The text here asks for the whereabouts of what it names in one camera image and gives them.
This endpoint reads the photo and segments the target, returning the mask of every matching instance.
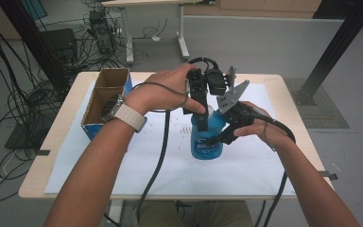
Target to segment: watch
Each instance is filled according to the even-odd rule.
[[[104,121],[110,121],[118,118],[132,126],[137,133],[143,129],[147,122],[147,118],[145,116],[142,116],[140,113],[126,105],[122,95],[120,94],[113,96],[109,101],[107,101],[107,103],[105,103],[101,112],[101,118]]]

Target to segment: box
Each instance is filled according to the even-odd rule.
[[[101,70],[81,120],[81,127],[91,140],[104,125],[101,110],[105,103],[114,95],[127,94],[131,91],[131,88],[130,70],[128,68]]]

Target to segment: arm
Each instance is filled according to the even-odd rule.
[[[159,82],[184,93],[185,76],[193,68],[185,64],[174,71],[154,74],[147,81]],[[144,115],[151,110],[177,107],[183,103],[184,96],[148,84],[134,89],[124,99],[128,106]],[[205,112],[205,108],[193,99],[188,99],[183,107],[201,114]],[[118,119],[102,127],[64,183],[44,226],[98,225],[133,134],[134,129]]]
[[[267,137],[265,137],[264,128],[264,121],[255,120],[251,126],[234,131],[234,135],[256,134],[277,150],[308,224],[310,226],[359,226],[346,204],[321,177],[297,145],[283,131],[270,124],[268,124]]]

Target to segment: blue spray bottle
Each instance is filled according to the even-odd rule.
[[[200,160],[211,160],[219,157],[223,150],[223,144],[205,146],[205,142],[222,132],[226,125],[223,116],[208,105],[208,131],[199,131],[194,117],[191,117],[191,123],[193,124],[191,132],[191,153],[193,156]]]

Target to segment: hand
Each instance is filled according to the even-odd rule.
[[[187,73],[196,67],[192,64],[184,64],[183,66],[170,71],[165,70],[151,75],[146,82],[160,83],[169,87],[179,94],[171,92],[161,86],[154,84],[144,84],[133,89],[125,96],[125,101],[128,106],[140,114],[146,114],[152,110],[169,110],[180,107],[185,101],[185,79]],[[196,100],[187,98],[187,101],[182,105],[184,108],[199,114],[205,113],[205,108]]]
[[[256,106],[251,102],[241,101],[241,103],[258,108],[261,112],[267,116],[270,116],[266,110]],[[283,130],[271,124],[267,124],[265,121],[259,119],[255,119],[254,123],[250,126],[242,127],[234,131],[235,136],[246,136],[253,134],[256,134],[262,141],[273,148],[276,148],[278,144],[282,143],[286,138],[289,139]]]

